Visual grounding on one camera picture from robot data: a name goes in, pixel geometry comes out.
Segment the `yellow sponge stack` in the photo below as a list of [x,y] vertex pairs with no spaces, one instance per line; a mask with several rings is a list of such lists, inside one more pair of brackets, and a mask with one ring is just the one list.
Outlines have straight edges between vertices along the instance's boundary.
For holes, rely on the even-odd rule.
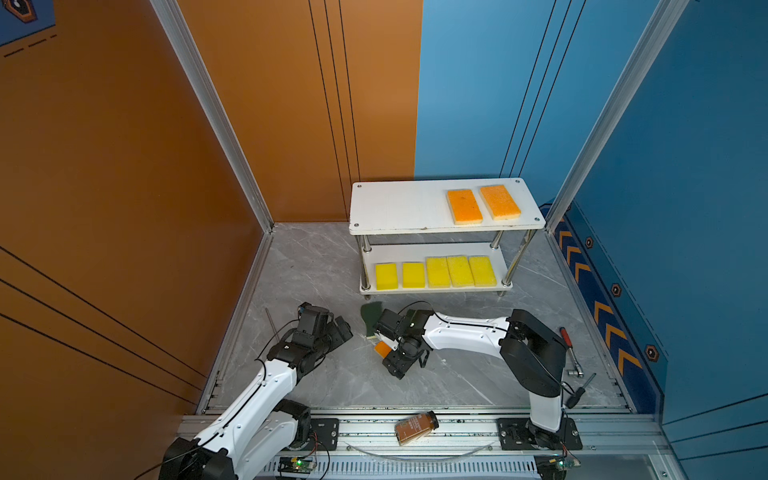
[[405,289],[421,289],[426,286],[425,265],[422,262],[402,264],[402,286]]

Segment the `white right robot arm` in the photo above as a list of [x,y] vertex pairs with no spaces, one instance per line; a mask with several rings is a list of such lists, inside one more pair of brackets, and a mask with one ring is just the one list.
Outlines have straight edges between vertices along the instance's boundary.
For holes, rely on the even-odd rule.
[[398,379],[414,365],[425,367],[432,352],[458,350],[501,359],[528,392],[530,415],[497,421],[504,450],[583,448],[575,421],[565,412],[563,371],[568,344],[526,310],[507,317],[473,319],[433,310],[396,313],[385,309],[373,323],[388,350],[383,365]]

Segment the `orange sponge stack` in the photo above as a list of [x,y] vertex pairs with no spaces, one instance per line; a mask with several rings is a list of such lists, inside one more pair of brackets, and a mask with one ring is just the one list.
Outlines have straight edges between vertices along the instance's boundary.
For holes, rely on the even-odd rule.
[[521,209],[504,185],[484,186],[479,191],[494,221],[514,220],[520,217]]

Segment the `green scouring sponge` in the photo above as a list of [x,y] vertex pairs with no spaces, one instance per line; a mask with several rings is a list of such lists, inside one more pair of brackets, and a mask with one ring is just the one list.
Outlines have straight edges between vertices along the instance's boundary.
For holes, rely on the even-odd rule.
[[360,308],[360,316],[365,325],[365,336],[374,338],[376,324],[383,313],[383,304],[380,301],[366,303]]

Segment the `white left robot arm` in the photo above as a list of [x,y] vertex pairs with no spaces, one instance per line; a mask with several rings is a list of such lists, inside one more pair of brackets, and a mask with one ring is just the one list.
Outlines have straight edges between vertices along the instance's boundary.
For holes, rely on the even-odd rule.
[[161,479],[253,479],[282,450],[312,448],[311,409],[287,396],[326,356],[352,338],[343,318],[304,302],[280,340],[257,355],[260,370],[236,400],[193,439],[177,438]]

